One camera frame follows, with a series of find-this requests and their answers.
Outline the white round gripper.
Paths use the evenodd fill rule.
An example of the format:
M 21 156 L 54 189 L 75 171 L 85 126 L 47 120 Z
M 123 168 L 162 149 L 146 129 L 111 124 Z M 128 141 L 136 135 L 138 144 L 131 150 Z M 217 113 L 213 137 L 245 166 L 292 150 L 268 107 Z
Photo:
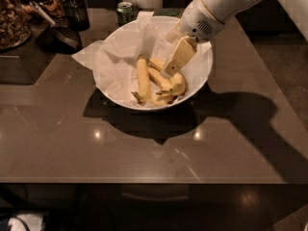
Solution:
M 192 0 L 183 12 L 180 24 L 166 35 L 169 43 L 179 40 L 161 70 L 162 76 L 170 79 L 178 73 L 196 54 L 196 41 L 211 40 L 223 27 L 224 23 L 211 14 L 203 0 Z

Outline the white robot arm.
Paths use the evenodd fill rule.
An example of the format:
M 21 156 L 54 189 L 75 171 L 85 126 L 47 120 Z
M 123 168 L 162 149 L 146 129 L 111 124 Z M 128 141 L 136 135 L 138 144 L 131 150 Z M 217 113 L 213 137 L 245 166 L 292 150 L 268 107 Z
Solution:
M 171 78 L 194 56 L 196 46 L 214 38 L 234 15 L 263 0 L 192 0 L 176 26 L 167 34 L 173 44 L 162 75 Z M 308 0 L 276 0 L 308 40 Z

